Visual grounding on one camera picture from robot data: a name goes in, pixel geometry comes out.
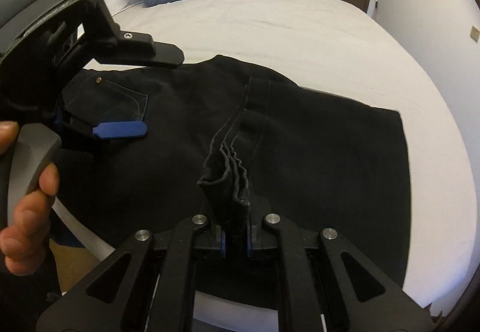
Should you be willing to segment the left hand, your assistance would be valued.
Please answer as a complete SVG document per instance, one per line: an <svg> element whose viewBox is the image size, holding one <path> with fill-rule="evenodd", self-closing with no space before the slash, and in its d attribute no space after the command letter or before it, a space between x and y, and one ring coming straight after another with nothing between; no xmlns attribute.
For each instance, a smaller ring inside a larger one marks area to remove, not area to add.
<svg viewBox="0 0 480 332"><path fill-rule="evenodd" d="M55 164L43 169L37 189L16 206L14 221L1 230L1 251L7 270L16 276L34 274L46 257L45 240L50 230L49 215L59 189Z"/></svg>

